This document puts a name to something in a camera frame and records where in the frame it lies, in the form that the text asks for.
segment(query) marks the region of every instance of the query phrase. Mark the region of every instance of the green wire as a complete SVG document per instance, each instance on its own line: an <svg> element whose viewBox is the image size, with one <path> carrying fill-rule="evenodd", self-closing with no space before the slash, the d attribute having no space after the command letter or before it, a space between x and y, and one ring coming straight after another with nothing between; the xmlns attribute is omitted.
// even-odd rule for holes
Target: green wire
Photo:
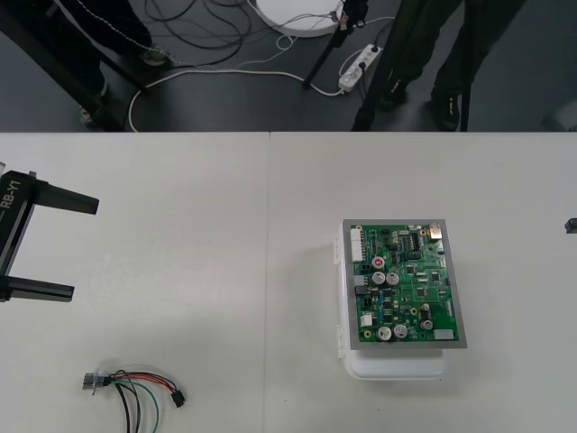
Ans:
<svg viewBox="0 0 577 433"><path fill-rule="evenodd" d="M152 401L154 401L154 407L156 408L156 423L154 424L154 430L152 431L152 433L156 433L156 430L159 428L159 420L160 420L160 410L159 410L159 403L156 401L156 397L154 397L154 394L152 393L151 390L149 390L146 386L142 385L141 383L138 382L128 382L128 381L111 381L111 384L122 384L122 385L134 385L134 386L140 386L141 388L143 388L146 392L149 393L149 395L152 397Z"/></svg>

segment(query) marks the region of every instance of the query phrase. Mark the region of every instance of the electrolytic capacitor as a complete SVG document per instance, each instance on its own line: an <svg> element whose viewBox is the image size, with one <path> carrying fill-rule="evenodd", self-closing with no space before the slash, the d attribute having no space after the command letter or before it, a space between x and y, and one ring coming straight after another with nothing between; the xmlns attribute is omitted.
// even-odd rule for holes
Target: electrolytic capacitor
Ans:
<svg viewBox="0 0 577 433"><path fill-rule="evenodd" d="M393 333L396 338L405 338L408 334L407 327L405 325L396 325Z"/></svg>
<svg viewBox="0 0 577 433"><path fill-rule="evenodd" d="M383 284L386 279L387 279L387 276L382 272L375 272L371 276L372 282L374 282L377 285Z"/></svg>
<svg viewBox="0 0 577 433"><path fill-rule="evenodd" d="M430 320L423 320L421 322L421 328L423 328L425 331L430 331L433 329L433 322Z"/></svg>
<svg viewBox="0 0 577 433"><path fill-rule="evenodd" d="M396 286L398 284L398 275L394 272L388 273L386 280L389 286Z"/></svg>
<svg viewBox="0 0 577 433"><path fill-rule="evenodd" d="M380 341L389 341L392 336L393 333L390 330L390 327L380 327L377 331L377 338Z"/></svg>
<svg viewBox="0 0 577 433"><path fill-rule="evenodd" d="M385 267L385 259L377 255L376 257L373 257L371 265L375 269L383 269Z"/></svg>

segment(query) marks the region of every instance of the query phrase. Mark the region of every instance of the white cable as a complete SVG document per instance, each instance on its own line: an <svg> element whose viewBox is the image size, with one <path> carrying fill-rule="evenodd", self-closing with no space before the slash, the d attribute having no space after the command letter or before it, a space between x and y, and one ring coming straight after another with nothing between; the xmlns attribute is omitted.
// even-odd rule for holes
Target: white cable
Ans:
<svg viewBox="0 0 577 433"><path fill-rule="evenodd" d="M151 84L149 84L146 87L152 88L154 86L159 85L160 83L163 83L163 82L168 81L170 79L180 77L181 75L187 75L187 74L279 75L279 76L283 76L283 77L290 77L290 78L296 79L296 80L301 81L301 82L304 81L303 78L301 78L297 75L289 74L288 72L276 71L276 70L265 71L265 70L238 70L238 69L220 69L220 70L190 69L190 70L183 70L183 71L177 72L176 74L168 75L167 77L164 77L164 78L161 78L157 81L152 82ZM311 84L311 87L314 90L316 90L318 93L320 93L321 95L324 95L326 97L338 97L339 95L342 95L344 93L342 90L339 90L338 92L334 92L334 93L328 93L328 92L325 92L324 90L321 90L320 88L318 88L314 84ZM128 106L128 123L130 124L131 129L136 133L138 133L139 131L136 129L136 127L134 126L134 123L133 123L133 108L134 108L134 103L136 102L136 99L140 96L140 94L141 94L141 91L140 90L137 91L134 94L133 99L130 101L130 105Z"/></svg>

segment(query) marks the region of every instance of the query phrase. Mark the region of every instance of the metal connector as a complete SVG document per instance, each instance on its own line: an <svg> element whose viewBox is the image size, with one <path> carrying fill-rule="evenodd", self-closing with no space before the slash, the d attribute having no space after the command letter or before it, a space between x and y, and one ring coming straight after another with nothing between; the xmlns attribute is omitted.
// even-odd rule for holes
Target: metal connector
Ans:
<svg viewBox="0 0 577 433"><path fill-rule="evenodd" d="M92 395L96 393L97 388L102 388L110 384L110 378L100 374L86 373L82 382L83 390L92 390Z"/></svg>

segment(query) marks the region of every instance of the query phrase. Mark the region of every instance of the black shoe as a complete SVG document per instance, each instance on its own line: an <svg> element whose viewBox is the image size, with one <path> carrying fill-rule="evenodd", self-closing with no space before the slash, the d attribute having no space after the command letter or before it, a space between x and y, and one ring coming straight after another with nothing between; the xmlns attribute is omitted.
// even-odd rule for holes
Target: black shoe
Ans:
<svg viewBox="0 0 577 433"><path fill-rule="evenodd" d="M385 111L392 111L407 102L408 82L398 79L390 92L380 101L380 107Z"/></svg>
<svg viewBox="0 0 577 433"><path fill-rule="evenodd" d="M433 110L433 120L439 131L453 133L457 130L461 121L459 97L432 93L431 109Z"/></svg>

